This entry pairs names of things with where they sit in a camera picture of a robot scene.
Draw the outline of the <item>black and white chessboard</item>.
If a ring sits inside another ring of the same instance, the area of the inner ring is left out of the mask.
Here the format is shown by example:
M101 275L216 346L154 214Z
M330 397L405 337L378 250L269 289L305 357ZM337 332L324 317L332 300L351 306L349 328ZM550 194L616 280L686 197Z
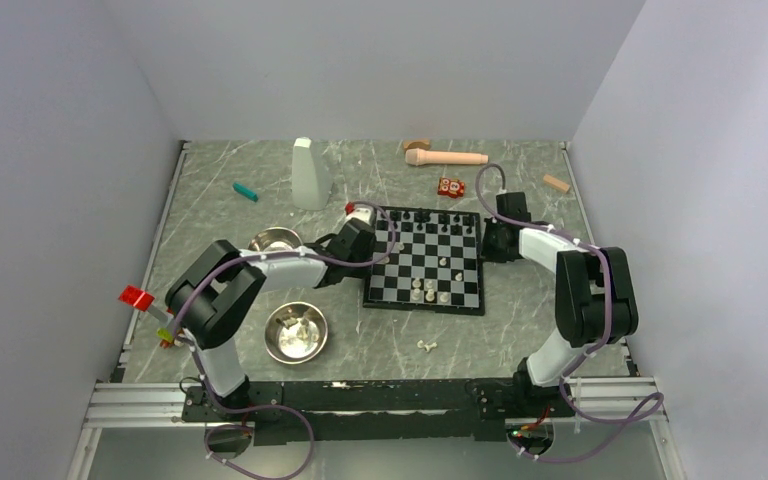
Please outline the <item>black and white chessboard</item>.
M389 222L396 243L385 260L370 268L363 306L484 315L480 215L391 206L384 211L376 220L375 253L386 252Z

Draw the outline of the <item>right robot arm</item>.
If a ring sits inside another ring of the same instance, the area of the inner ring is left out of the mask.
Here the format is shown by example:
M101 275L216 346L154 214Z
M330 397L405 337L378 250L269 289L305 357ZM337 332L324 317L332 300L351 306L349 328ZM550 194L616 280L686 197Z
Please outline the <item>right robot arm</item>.
M502 192L485 221L482 256L496 263L532 261L555 275L555 329L526 357L528 375L511 388L517 411L534 415L583 360L636 332L639 313L626 252L595 247L534 223L522 192Z

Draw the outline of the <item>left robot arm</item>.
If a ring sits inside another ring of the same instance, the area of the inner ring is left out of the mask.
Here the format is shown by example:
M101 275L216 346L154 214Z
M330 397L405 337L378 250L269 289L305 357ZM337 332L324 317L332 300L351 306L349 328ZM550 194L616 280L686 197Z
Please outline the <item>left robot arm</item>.
M290 250L255 252L228 240L211 243L167 290L164 302L183 331L204 384L208 407L224 420L249 404L250 381L233 337L258 295L292 288L325 288L363 278L378 258L376 222L384 211L355 202L341 228L321 242Z

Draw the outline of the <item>steel bowl with chess pieces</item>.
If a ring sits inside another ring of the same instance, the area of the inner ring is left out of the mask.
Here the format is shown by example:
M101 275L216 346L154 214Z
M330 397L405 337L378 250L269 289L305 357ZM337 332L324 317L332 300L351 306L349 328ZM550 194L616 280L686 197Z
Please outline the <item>steel bowl with chess pieces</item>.
M267 354L285 365L306 363L324 349L329 336L326 316L306 302L278 307L266 320L264 341Z

